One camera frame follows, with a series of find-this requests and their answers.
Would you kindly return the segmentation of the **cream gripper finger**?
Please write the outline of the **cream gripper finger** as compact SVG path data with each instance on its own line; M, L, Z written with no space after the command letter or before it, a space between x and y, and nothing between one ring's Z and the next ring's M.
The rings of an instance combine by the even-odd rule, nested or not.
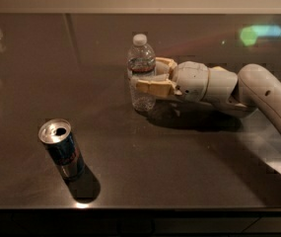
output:
M170 58L156 58L156 79L158 81L172 80L177 63Z
M159 98L173 96L176 91L176 83L167 79L165 81L137 80L135 88L142 92Z

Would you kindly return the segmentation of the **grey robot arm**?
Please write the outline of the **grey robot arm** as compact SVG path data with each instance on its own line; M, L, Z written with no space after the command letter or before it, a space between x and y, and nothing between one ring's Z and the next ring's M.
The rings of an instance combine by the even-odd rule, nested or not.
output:
M281 174L281 82L266 68L248 64L238 73L159 57L154 76L130 80L136 90L176 99L246 119L243 142L251 153Z

